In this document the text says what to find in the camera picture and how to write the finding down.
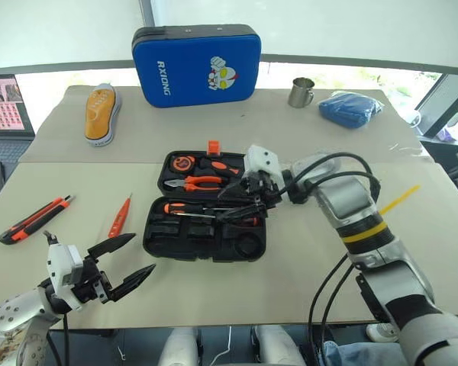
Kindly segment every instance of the blue cloth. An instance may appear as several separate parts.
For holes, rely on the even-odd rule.
[[[328,366],[408,366],[398,343],[351,343],[337,345],[325,342]]]
[[[383,104],[374,98],[347,91],[339,91],[319,103],[322,116],[348,128],[367,124],[382,108]]]

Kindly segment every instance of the white wall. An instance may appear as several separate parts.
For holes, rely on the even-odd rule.
[[[156,25],[249,24],[263,53],[458,67],[458,0],[152,0]]]
[[[0,68],[132,59],[138,0],[0,0]]]

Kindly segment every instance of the yellow shoe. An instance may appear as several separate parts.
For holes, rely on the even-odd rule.
[[[121,96],[110,84],[100,84],[86,101],[85,138],[93,146],[107,145],[114,137],[114,124]]]

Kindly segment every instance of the laptop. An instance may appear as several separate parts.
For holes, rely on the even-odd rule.
[[[34,136],[15,75],[0,75],[0,162],[5,179]]]

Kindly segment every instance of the blue case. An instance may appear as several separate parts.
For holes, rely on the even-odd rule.
[[[161,108],[249,98],[260,54],[243,24],[144,27],[132,41],[144,97]]]

